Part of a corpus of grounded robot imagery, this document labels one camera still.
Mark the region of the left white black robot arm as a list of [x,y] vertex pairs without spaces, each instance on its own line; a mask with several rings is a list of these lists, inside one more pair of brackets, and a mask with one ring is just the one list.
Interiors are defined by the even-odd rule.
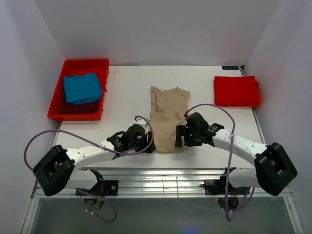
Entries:
[[64,189],[75,189],[76,195],[104,194],[103,176],[87,166],[111,161],[122,156],[155,151],[153,132],[146,124],[133,124],[127,131],[120,131],[100,143],[64,149],[52,147],[32,169],[46,196],[53,196]]

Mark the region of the beige t shirt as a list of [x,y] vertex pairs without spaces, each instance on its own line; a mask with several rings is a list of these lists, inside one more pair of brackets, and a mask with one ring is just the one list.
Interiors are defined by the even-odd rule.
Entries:
[[150,122],[154,132],[156,152],[162,154],[181,153],[176,148],[176,126],[185,125],[184,114],[188,110],[190,92],[179,87],[160,90],[151,86]]

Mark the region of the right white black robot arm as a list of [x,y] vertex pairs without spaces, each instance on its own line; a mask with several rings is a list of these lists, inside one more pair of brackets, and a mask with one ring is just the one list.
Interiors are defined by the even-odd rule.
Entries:
[[196,147],[209,144],[232,152],[247,161],[251,168],[230,168],[219,179],[208,184],[212,193],[231,194],[240,188],[261,188],[270,195],[279,195],[298,175],[297,169],[282,145],[257,143],[231,135],[224,126],[212,125],[198,112],[186,116],[186,125],[176,127],[175,147]]

